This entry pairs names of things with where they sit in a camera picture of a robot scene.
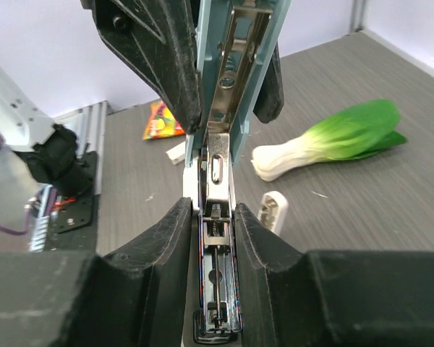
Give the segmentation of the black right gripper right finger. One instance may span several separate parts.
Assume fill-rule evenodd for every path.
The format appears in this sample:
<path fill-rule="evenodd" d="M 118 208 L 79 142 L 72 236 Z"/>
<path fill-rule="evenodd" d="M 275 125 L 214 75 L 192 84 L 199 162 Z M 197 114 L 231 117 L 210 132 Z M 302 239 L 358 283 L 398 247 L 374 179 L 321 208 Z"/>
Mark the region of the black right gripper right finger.
<path fill-rule="evenodd" d="M 234 214 L 243 346 L 434 346 L 434 252 L 297 251 Z"/>

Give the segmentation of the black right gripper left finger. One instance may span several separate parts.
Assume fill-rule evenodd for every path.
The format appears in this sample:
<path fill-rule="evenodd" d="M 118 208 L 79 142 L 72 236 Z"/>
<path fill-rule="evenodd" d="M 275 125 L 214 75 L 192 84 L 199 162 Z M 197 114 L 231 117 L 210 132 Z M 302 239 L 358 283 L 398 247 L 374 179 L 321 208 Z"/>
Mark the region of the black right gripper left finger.
<path fill-rule="evenodd" d="M 179 346 L 192 203 L 105 256 L 0 253 L 0 346 Z"/>

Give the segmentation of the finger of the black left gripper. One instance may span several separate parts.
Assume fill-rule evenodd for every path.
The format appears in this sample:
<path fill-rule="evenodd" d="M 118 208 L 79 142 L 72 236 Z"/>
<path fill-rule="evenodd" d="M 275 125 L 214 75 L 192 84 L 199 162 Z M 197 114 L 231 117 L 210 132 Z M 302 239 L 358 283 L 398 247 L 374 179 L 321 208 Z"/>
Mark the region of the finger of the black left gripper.
<path fill-rule="evenodd" d="M 261 123 L 268 124 L 278 118 L 283 106 L 284 90 L 281 75 L 281 60 L 278 45 L 276 45 L 253 113 Z"/>
<path fill-rule="evenodd" d="M 82 1 L 104 44 L 151 87 L 179 122 L 194 134 L 203 125 L 197 70 L 199 1 Z"/>

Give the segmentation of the white stapler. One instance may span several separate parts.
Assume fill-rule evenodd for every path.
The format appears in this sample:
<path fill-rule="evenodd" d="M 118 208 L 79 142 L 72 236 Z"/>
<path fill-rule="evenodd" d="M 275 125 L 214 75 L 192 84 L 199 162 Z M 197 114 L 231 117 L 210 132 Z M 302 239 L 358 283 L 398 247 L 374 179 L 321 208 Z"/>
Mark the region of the white stapler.
<path fill-rule="evenodd" d="M 280 236 L 288 209 L 289 203 L 282 193 L 266 192 L 260 202 L 258 220 L 265 228 Z"/>

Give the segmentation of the staples box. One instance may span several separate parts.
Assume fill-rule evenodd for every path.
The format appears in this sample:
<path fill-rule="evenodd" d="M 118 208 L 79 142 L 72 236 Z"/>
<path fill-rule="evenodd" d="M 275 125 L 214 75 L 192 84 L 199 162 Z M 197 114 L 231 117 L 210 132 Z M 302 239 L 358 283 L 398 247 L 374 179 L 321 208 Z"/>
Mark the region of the staples box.
<path fill-rule="evenodd" d="M 173 165 L 178 165 L 184 161 L 186 152 L 186 142 L 180 142 L 171 149 L 166 151 L 166 155 Z"/>

